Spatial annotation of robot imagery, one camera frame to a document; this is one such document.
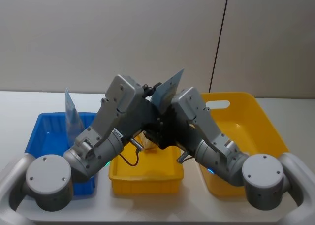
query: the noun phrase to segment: clear plastic film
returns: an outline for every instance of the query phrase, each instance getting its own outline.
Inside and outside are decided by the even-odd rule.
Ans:
[[[74,139],[84,131],[84,126],[71,99],[68,89],[65,90],[65,126],[68,147],[71,147],[73,145]]]

